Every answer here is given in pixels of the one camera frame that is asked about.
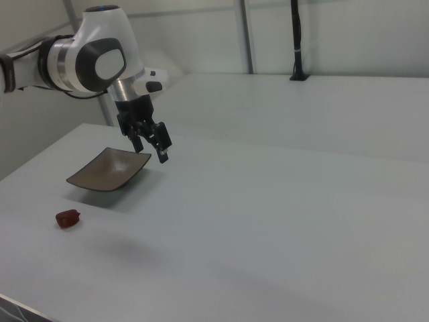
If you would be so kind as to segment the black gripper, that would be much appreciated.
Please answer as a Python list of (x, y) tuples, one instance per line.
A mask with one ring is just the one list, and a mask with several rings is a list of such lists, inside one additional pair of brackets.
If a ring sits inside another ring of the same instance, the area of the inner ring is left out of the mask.
[(172, 141), (164, 122), (155, 123), (152, 116), (154, 106), (149, 95), (132, 101), (116, 101), (117, 119), (121, 133), (128, 136), (136, 153), (143, 150), (140, 136), (147, 136), (161, 164), (168, 160), (168, 148)]

